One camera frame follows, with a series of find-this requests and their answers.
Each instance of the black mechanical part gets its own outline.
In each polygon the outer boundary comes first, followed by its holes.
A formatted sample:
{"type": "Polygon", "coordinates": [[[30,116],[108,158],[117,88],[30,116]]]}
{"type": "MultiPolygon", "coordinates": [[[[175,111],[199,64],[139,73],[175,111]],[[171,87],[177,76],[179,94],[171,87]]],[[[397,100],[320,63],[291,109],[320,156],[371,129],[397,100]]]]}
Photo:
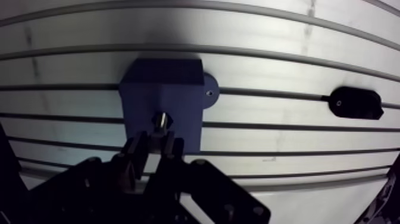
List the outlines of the black mechanical part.
{"type": "Polygon", "coordinates": [[[329,108],[338,117],[379,120],[383,114],[379,94],[366,89],[340,87],[328,97],[329,108]]]}
{"type": "Polygon", "coordinates": [[[0,211],[7,215],[7,220],[0,217],[0,223],[197,224],[180,204],[183,192],[190,194],[215,223],[268,223],[267,207],[211,163],[185,163],[183,139],[168,133],[161,139],[157,170],[149,176],[144,190],[138,180],[145,175],[152,138],[139,132],[110,162],[89,158],[31,191],[14,172],[8,178],[14,181],[1,185],[2,199],[11,188],[19,188],[13,189],[9,200],[0,201],[0,211]]]}

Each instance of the screw hole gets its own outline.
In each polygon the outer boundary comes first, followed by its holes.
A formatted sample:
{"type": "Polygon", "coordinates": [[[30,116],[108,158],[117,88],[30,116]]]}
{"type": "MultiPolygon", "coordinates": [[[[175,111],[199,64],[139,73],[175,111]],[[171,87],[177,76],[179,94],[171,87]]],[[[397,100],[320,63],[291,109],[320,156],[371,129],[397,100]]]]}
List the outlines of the screw hole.
{"type": "Polygon", "coordinates": [[[209,90],[209,91],[207,91],[206,93],[205,93],[207,96],[212,96],[214,93],[213,93],[213,91],[211,91],[211,90],[209,90]]]}

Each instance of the blue mounting bracket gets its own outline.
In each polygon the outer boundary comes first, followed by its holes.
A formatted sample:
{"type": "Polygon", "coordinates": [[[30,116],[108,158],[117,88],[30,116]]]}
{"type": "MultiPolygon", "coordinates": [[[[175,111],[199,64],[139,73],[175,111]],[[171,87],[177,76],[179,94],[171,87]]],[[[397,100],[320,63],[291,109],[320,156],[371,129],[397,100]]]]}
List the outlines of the blue mounting bracket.
{"type": "Polygon", "coordinates": [[[220,93],[217,81],[203,72],[201,60],[135,60],[119,84],[127,138],[152,133],[155,116],[168,115],[167,129],[185,141],[184,153],[200,151],[203,109],[220,93]]]}

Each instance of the screw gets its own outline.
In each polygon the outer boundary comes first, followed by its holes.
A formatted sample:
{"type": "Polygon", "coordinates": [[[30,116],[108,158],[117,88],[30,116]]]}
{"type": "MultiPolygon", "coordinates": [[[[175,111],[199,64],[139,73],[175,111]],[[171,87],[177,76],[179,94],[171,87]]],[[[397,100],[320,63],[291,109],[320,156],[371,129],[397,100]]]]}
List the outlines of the screw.
{"type": "Polygon", "coordinates": [[[224,209],[228,212],[228,222],[231,222],[233,220],[233,211],[235,208],[231,204],[226,204],[224,209]]]}
{"type": "Polygon", "coordinates": [[[253,212],[260,216],[264,213],[264,209],[262,207],[254,207],[253,212]]]}
{"type": "Polygon", "coordinates": [[[205,93],[207,96],[212,96],[214,93],[213,93],[213,91],[211,91],[211,90],[209,90],[209,91],[206,91],[206,93],[205,93]]]}
{"type": "Polygon", "coordinates": [[[85,179],[85,186],[88,188],[88,187],[90,187],[90,183],[89,183],[89,180],[88,179],[85,179]]]}

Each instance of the black oval bracket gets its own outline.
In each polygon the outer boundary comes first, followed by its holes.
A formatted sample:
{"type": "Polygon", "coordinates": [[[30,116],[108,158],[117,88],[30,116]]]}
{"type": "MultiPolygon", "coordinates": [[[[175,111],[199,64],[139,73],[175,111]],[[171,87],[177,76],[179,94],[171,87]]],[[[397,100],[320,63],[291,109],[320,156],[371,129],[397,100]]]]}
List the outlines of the black oval bracket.
{"type": "Polygon", "coordinates": [[[379,94],[367,89],[342,86],[327,101],[330,111],[338,117],[379,120],[383,114],[379,94]]]}

